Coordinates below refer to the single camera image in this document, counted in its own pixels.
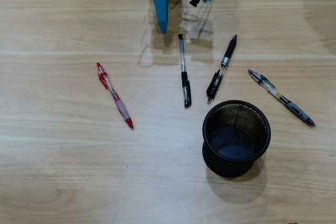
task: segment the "pencil holder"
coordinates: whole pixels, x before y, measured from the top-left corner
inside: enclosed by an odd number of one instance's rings
[[[246,173],[266,151],[271,130],[264,114],[243,101],[213,107],[203,123],[203,159],[216,174],[237,177]]]

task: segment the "red mechanical pencil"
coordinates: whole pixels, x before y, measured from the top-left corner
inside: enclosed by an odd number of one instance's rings
[[[107,75],[107,73],[104,71],[104,69],[102,68],[102,66],[97,63],[97,66],[98,66],[98,78],[99,80],[101,81],[101,83],[104,85],[104,87],[106,89],[109,89],[110,92],[111,92],[111,95],[115,101],[115,104],[117,105],[121,115],[124,117],[124,120],[126,121],[126,123],[128,124],[128,126],[131,128],[131,129],[134,129],[133,127],[133,122],[131,120],[131,117],[129,115],[129,113],[127,112],[127,109],[125,107],[125,105],[123,104],[123,102],[120,100],[119,96],[117,95],[117,93],[114,91],[111,83],[110,83],[110,80],[109,80],[109,77]]]

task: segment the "gray pen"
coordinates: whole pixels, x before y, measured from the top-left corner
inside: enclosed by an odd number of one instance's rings
[[[262,74],[254,72],[252,70],[248,70],[251,74],[252,78],[255,79],[260,85],[262,85],[265,89],[268,90],[272,95],[274,95],[280,102],[282,102],[286,108],[288,108],[294,115],[296,115],[299,119],[303,120],[310,126],[314,126],[315,124],[312,119],[309,118],[299,107],[297,107],[294,103],[287,100],[274,86],[273,84]]]

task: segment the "black pencil holder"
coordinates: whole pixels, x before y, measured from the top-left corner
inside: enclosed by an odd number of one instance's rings
[[[264,114],[243,101],[213,107],[203,123],[203,159],[216,174],[237,177],[246,173],[266,151],[271,130]]]

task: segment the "pen clip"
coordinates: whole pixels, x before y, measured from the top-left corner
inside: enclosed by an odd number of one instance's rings
[[[100,82],[104,85],[104,87],[107,89],[107,84],[106,84],[106,81],[105,81],[105,78],[104,76],[107,76],[107,73],[103,72],[103,73],[100,73],[99,69],[98,69],[98,78],[100,80]]]
[[[262,74],[261,74],[261,78],[262,78],[263,81],[267,81],[273,88],[276,89],[276,87],[265,76],[263,76]]]

